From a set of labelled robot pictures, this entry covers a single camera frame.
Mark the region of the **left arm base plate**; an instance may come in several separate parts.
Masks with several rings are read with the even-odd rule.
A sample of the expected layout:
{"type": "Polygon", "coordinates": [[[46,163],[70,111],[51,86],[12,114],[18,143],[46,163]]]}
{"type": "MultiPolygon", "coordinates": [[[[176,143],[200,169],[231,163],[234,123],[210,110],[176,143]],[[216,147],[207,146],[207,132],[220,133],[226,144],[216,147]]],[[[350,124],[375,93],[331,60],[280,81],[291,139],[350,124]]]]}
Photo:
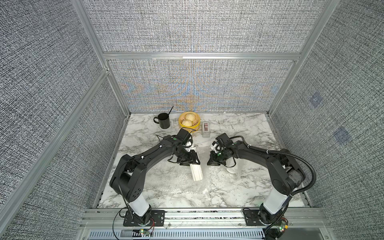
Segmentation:
{"type": "Polygon", "coordinates": [[[127,211],[125,214],[123,226],[149,228],[154,225],[155,227],[163,227],[165,221],[165,213],[166,212],[163,210],[150,210],[143,216],[138,216],[135,213],[130,213],[130,211],[127,211]]]}

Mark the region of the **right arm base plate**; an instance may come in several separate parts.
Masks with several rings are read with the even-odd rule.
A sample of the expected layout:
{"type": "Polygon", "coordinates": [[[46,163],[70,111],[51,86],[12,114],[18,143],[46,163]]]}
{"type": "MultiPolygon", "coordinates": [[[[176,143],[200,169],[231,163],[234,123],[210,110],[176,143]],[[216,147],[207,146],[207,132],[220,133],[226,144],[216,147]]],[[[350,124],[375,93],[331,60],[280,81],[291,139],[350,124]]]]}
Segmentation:
{"type": "Polygon", "coordinates": [[[271,224],[270,213],[259,209],[242,209],[247,226],[269,226],[271,224]]]}

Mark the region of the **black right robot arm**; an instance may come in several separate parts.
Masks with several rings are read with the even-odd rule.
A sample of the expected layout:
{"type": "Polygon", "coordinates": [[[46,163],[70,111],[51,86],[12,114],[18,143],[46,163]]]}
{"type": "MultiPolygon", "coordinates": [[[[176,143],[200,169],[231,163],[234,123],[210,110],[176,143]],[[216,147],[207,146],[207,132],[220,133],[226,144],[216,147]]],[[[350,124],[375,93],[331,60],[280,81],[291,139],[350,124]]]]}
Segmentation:
{"type": "Polygon", "coordinates": [[[264,150],[244,140],[234,142],[233,139],[227,134],[216,137],[207,165],[233,168],[237,164],[236,159],[242,159],[267,168],[273,188],[260,205],[258,218],[263,225],[270,226],[283,216],[305,174],[296,159],[288,155],[289,151],[264,150]]]}

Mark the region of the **white ribbed slim vase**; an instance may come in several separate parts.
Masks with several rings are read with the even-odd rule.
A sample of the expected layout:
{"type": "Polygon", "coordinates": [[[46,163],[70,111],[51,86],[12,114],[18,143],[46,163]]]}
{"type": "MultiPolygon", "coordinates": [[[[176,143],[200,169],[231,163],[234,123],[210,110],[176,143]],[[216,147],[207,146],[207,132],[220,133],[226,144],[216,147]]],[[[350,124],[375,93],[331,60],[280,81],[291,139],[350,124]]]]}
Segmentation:
{"type": "Polygon", "coordinates": [[[204,176],[200,165],[190,164],[192,178],[195,182],[201,181],[204,176]]]}

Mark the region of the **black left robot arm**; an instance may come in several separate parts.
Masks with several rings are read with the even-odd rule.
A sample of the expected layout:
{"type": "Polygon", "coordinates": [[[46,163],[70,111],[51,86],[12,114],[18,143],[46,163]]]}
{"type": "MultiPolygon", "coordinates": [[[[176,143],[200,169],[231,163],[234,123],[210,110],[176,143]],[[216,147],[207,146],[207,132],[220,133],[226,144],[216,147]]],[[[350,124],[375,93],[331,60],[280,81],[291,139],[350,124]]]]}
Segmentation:
{"type": "Polygon", "coordinates": [[[172,163],[191,168],[193,180],[203,179],[201,162],[193,149],[193,138],[189,131],[179,130],[177,135],[167,135],[149,150],[134,156],[121,157],[110,180],[110,187],[119,195],[141,224],[150,219],[151,206],[142,195],[147,172],[165,158],[172,163]]]}

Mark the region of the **white ribbed wide vase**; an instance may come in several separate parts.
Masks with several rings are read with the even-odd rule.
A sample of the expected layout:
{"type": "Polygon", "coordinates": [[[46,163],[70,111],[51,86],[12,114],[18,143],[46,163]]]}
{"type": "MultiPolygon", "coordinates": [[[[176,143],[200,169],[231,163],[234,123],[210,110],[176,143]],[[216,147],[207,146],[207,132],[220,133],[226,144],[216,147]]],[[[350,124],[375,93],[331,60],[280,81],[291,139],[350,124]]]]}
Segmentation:
{"type": "Polygon", "coordinates": [[[230,158],[226,161],[225,170],[232,179],[239,180],[242,175],[243,167],[243,160],[230,158]]]}

